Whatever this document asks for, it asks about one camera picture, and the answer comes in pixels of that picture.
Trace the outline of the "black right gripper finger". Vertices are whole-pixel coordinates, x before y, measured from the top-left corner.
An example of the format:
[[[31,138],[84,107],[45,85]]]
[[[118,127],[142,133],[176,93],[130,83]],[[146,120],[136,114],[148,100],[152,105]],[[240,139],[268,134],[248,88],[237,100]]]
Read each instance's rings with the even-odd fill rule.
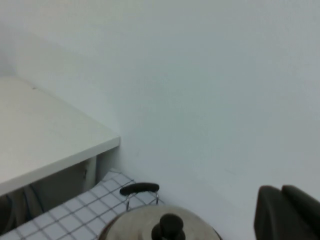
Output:
[[[320,202],[293,185],[263,185],[253,226],[257,240],[318,240]]]

